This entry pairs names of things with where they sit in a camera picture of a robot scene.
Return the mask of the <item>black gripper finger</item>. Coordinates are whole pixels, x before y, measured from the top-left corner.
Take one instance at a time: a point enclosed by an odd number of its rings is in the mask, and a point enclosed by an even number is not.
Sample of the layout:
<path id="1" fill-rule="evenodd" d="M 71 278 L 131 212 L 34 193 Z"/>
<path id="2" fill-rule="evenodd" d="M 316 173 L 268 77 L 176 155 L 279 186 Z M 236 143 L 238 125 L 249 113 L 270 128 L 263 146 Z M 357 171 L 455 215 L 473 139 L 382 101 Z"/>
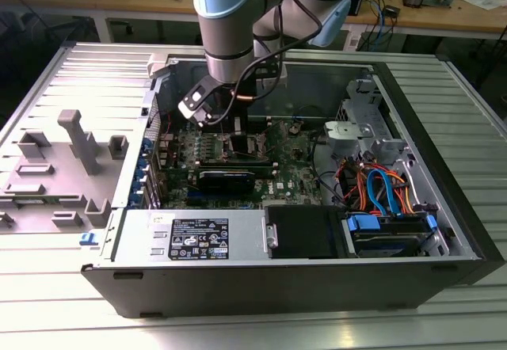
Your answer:
<path id="1" fill-rule="evenodd" d="M 234 152 L 246 154 L 248 151 L 246 125 L 240 116 L 231 121 L 231 144 Z"/>

